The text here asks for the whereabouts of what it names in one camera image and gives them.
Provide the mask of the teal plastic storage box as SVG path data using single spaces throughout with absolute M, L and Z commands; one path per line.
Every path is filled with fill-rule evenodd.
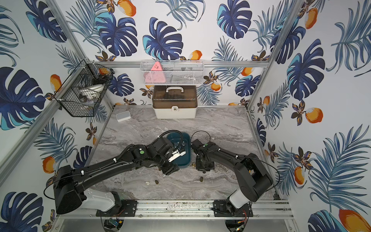
M 179 133 L 172 132 L 167 135 L 167 139 L 173 143 L 175 147 L 179 146 L 178 150 L 184 149 L 186 154 L 182 157 L 172 161 L 178 165 L 179 168 L 187 168 L 191 162 L 191 147 L 190 147 L 190 136 L 186 132 L 182 132 L 183 138 Z

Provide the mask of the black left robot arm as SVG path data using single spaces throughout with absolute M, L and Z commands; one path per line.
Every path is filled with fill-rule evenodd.
M 181 143 L 174 145 L 165 137 L 169 131 L 159 135 L 148 145 L 128 145 L 118 156 L 82 168 L 70 165 L 61 167 L 53 181 L 56 213 L 70 213 L 88 202 L 88 189 L 118 174 L 142 167 L 159 167 L 168 176 L 179 170 L 174 160 L 185 155 Z

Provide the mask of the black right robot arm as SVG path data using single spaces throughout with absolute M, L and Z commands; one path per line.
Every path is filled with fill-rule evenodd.
M 214 170 L 218 163 L 232 170 L 239 188 L 226 200 L 216 200 L 211 207 L 215 217 L 241 217 L 251 214 L 252 204 L 264 193 L 275 188 L 275 183 L 266 169 L 268 163 L 260 160 L 256 154 L 242 155 L 223 149 L 216 143 L 202 143 L 190 139 L 192 151 L 196 154 L 196 169 L 204 174 Z

